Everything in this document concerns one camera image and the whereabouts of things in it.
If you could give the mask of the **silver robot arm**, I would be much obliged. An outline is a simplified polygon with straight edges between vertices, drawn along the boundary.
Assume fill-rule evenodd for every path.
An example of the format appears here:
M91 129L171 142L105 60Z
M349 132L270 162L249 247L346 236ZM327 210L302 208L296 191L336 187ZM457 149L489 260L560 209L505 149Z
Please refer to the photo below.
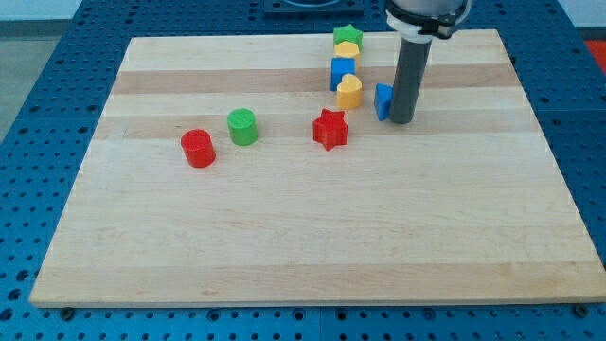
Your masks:
M386 0L386 22L402 38L426 44L447 40L468 17L472 0Z

